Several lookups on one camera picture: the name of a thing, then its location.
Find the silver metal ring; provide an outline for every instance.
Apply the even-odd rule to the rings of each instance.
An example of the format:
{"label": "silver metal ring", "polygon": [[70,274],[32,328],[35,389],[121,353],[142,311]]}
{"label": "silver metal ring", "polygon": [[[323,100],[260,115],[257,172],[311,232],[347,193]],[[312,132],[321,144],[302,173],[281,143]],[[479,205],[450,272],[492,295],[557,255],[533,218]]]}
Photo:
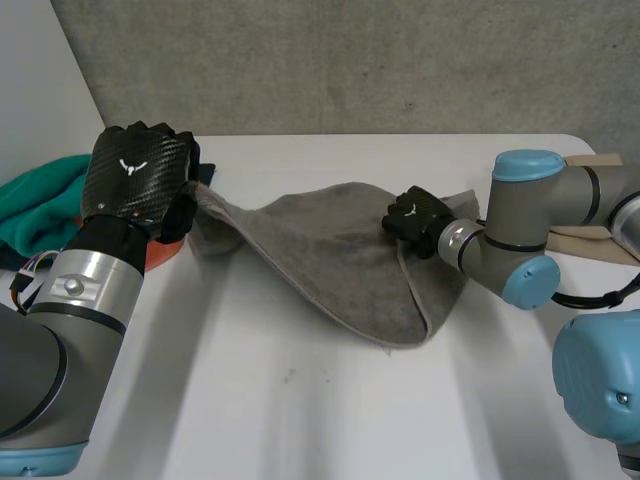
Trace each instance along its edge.
{"label": "silver metal ring", "polygon": [[438,239],[438,255],[449,265],[458,268],[458,253],[467,239],[483,227],[472,220],[458,218],[447,225]]}
{"label": "silver metal ring", "polygon": [[34,302],[63,303],[108,315],[129,324],[143,277],[118,258],[89,250],[58,255]]}

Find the cloth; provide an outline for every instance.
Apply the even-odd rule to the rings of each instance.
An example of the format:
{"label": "cloth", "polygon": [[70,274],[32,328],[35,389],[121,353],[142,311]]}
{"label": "cloth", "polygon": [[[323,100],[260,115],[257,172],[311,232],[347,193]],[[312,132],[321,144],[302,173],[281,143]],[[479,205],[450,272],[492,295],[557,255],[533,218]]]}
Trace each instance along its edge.
{"label": "cloth", "polygon": [[0,187],[0,246],[24,257],[63,247],[78,231],[90,155],[64,157]]}
{"label": "cloth", "polygon": [[[617,154],[575,155],[565,161],[572,166],[622,165]],[[604,227],[553,227],[547,249],[603,262],[640,265],[639,259],[615,243]]]}
{"label": "cloth", "polygon": [[[420,260],[383,231],[395,195],[378,187],[336,185],[258,210],[231,205],[203,185],[194,189],[194,251],[220,254],[246,240],[322,312],[375,342],[421,344],[442,326],[466,283],[437,255]],[[472,191],[445,202],[460,217],[478,217]]]}

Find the green towel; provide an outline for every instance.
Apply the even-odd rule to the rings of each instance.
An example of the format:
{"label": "green towel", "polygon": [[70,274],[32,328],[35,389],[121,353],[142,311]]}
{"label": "green towel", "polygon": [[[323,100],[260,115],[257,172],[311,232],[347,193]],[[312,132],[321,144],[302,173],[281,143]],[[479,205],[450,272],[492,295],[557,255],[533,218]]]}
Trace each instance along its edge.
{"label": "green towel", "polygon": [[25,257],[63,248],[78,231],[90,158],[60,158],[0,187],[0,246]]}

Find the table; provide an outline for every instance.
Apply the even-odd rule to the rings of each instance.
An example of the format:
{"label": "table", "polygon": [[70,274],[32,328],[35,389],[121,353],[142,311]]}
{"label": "table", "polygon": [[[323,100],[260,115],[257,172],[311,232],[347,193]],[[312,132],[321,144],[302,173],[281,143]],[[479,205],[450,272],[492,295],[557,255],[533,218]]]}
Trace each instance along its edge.
{"label": "table", "polygon": [[[474,188],[485,214],[501,151],[592,153],[566,135],[198,141],[218,165],[212,188],[245,208],[358,180],[398,194]],[[568,292],[635,275],[553,256]],[[631,297],[624,309],[639,306]],[[615,447],[575,427],[555,393],[551,346],[573,316],[519,311],[469,282],[432,340],[389,350],[317,312],[247,247],[208,259],[185,247],[147,276],[68,478],[622,480]]]}

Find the gray wall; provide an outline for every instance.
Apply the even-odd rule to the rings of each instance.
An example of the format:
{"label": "gray wall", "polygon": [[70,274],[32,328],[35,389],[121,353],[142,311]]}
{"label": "gray wall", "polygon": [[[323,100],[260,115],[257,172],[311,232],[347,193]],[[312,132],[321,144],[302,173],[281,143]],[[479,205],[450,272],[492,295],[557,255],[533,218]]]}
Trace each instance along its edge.
{"label": "gray wall", "polygon": [[638,154],[638,0],[53,0],[107,124],[570,133]]}

